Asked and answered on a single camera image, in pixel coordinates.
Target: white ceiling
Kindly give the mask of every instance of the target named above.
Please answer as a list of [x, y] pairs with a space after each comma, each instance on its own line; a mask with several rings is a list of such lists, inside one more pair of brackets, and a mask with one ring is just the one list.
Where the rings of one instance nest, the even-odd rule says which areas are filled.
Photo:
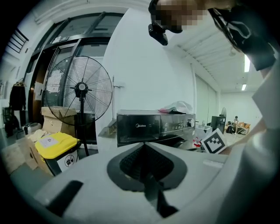
[[[84, 4], [111, 4], [147, 10], [149, 2], [150, 0], [44, 0], [33, 9], [33, 14], [39, 18], [43, 14], [51, 14], [57, 10], [58, 13]], [[263, 80], [260, 72], [256, 72], [251, 64], [250, 72], [244, 73], [244, 54], [232, 49], [209, 14], [198, 25], [188, 26], [177, 39], [176, 47], [197, 60], [218, 83], [221, 92], [239, 92], [243, 84], [247, 84], [245, 91], [256, 91], [260, 86]]]

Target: fluorescent light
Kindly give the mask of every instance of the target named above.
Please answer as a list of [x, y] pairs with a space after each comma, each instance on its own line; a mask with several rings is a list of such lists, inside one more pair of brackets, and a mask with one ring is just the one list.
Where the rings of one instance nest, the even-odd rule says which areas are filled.
[[249, 72], [250, 71], [250, 60], [247, 57], [247, 55], [245, 56], [245, 67], [244, 67], [244, 72]]
[[244, 91], [244, 90], [246, 89], [246, 86], [247, 86], [246, 84], [243, 84], [243, 86], [242, 86], [242, 89], [241, 89], [241, 90], [242, 90], [242, 91]]

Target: yellow lid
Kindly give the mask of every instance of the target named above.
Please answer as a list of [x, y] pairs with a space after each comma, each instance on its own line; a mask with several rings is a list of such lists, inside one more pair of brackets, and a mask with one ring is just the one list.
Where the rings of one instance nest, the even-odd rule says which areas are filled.
[[65, 133], [55, 133], [39, 139], [36, 143], [36, 149], [45, 159], [54, 159], [76, 146], [77, 140], [71, 135]]

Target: black and white fiducial marker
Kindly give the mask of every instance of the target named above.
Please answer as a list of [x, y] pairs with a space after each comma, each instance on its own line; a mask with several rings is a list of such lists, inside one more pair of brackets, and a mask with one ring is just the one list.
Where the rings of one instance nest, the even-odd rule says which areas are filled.
[[219, 154], [227, 147], [226, 139], [218, 128], [214, 130], [211, 135], [202, 139], [201, 144], [207, 153], [214, 154]]

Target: black pole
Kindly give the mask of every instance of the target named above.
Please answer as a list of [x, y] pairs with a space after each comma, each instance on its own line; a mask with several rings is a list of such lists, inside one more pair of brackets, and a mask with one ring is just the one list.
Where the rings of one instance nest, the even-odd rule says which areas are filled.
[[81, 118], [81, 123], [82, 123], [82, 127], [83, 127], [84, 150], [86, 152], [86, 156], [89, 156], [88, 146], [87, 146], [87, 142], [86, 142], [86, 135], [85, 135], [85, 127], [86, 127], [86, 125], [84, 124], [84, 98], [83, 98], [83, 91], [81, 92], [81, 95], [80, 95], [80, 118]]

